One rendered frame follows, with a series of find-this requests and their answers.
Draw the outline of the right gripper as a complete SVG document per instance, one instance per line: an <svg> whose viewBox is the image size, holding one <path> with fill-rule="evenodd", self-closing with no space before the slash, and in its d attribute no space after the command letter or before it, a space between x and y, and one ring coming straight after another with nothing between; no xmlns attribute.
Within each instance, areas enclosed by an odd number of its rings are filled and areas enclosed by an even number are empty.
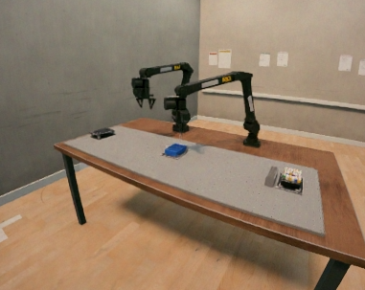
<svg viewBox="0 0 365 290"><path fill-rule="evenodd" d="M150 99L150 96L154 97L154 95L147 95L147 96L143 96L143 95L141 95L141 97L140 97L140 98L137 98L137 99L136 99L136 100L137 100L137 102L138 102L138 104L139 104L139 106L140 106L140 108L142 108L142 106L143 106L143 99L145 99L145 100L148 100L149 107L150 107L150 109L152 109L152 106L154 105L154 103L155 103L156 99L155 99L155 98ZM141 100L141 104L140 104L139 100ZM152 102L152 104L151 104L151 102Z"/></svg>

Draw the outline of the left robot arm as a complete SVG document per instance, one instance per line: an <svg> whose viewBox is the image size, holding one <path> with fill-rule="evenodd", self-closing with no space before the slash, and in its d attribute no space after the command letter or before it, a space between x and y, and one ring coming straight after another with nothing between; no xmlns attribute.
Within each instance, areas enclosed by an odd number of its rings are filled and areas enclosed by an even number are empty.
<svg viewBox="0 0 365 290"><path fill-rule="evenodd" d="M181 119L182 123L188 123L191 116L189 110L186 108L187 100L185 99L187 98L188 95L200 90L240 80L243 93L244 108L246 113L244 118L243 128L247 130L249 133L246 139L244 139L243 144L260 146L261 141L258 141L259 139L258 132L260 131L261 126L258 124L258 120L256 120L254 111L254 102L253 102L253 93L251 84L252 77L253 74L251 73L246 73L243 71L241 72L232 71L231 73L226 73L224 75L220 75L217 77L205 78L203 80L177 85L174 89L176 97L164 98L164 108L165 110L170 110L175 108L181 109L181 110L176 109L176 118Z"/></svg>

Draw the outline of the blue grid rack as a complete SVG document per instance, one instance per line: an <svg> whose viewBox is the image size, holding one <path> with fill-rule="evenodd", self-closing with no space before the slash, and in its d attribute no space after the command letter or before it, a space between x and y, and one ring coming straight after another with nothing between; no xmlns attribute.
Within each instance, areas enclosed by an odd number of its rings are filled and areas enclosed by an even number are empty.
<svg viewBox="0 0 365 290"><path fill-rule="evenodd" d="M178 145L178 147L176 147L176 145ZM181 147L179 147L179 144L173 144L173 145L169 146L169 149L165 149L165 153L167 153L167 155L170 155L170 156L175 155L175 157L177 157L177 155L180 155L186 149L187 149L186 145L181 145Z"/></svg>

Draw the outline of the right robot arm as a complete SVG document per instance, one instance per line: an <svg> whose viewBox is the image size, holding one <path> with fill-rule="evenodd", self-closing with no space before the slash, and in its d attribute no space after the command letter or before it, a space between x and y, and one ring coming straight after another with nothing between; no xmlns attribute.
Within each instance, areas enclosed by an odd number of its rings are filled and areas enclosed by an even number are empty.
<svg viewBox="0 0 365 290"><path fill-rule="evenodd" d="M149 95L149 89L141 87L149 87L149 80L147 79L150 78L151 76L181 70L183 71L183 78L181 84L186 84L190 82L191 75L194 72L194 69L190 66L188 62L179 62L155 67L142 68L139 71L140 77L132 78L131 86L132 88L134 88L133 95L135 96L135 98L139 98L141 95L143 96Z"/></svg>

